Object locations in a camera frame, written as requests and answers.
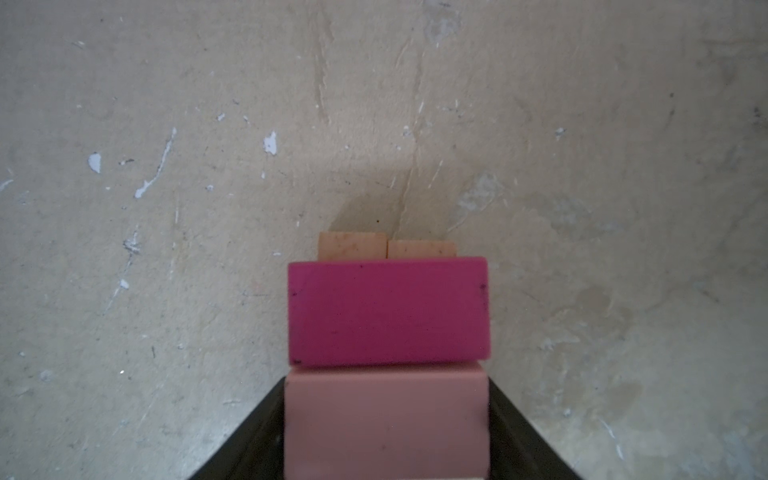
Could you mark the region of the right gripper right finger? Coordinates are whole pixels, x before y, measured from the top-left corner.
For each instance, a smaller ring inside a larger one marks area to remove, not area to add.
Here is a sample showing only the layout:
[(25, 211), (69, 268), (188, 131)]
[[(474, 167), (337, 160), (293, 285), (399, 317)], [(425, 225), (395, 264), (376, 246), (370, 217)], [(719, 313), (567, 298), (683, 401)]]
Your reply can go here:
[(491, 480), (581, 480), (506, 394), (489, 380)]

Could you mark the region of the pink wood block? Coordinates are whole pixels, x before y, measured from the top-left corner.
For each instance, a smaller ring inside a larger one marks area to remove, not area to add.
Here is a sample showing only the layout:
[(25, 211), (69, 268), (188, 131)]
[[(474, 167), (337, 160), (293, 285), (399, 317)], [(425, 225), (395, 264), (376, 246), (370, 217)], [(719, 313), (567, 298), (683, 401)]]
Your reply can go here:
[(286, 378), (287, 479), (481, 479), (489, 470), (489, 379), (476, 362)]

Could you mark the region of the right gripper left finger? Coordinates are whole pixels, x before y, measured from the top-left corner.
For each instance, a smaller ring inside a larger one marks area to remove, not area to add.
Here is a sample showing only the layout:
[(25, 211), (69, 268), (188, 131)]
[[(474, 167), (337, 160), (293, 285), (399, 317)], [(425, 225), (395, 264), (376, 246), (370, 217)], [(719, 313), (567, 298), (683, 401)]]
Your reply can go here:
[(192, 480), (284, 479), (285, 381), (272, 387)]

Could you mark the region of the magenta wood block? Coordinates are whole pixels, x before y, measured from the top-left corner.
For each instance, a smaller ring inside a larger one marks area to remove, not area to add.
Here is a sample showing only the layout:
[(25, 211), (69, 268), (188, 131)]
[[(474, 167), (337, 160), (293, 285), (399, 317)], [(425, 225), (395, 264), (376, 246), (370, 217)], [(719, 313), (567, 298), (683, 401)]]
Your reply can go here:
[(483, 257), (295, 262), (287, 299), (293, 366), (451, 363), (491, 354)]

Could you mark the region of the natural wood block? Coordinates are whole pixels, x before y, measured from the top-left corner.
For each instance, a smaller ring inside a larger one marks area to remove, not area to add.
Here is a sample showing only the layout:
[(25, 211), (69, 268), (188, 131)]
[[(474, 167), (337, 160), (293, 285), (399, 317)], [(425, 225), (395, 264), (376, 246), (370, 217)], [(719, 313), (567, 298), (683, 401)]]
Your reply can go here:
[(381, 260), (387, 258), (388, 238), (384, 233), (321, 232), (319, 261)]
[(388, 259), (427, 259), (456, 257), (458, 249), (451, 241), (389, 240)]

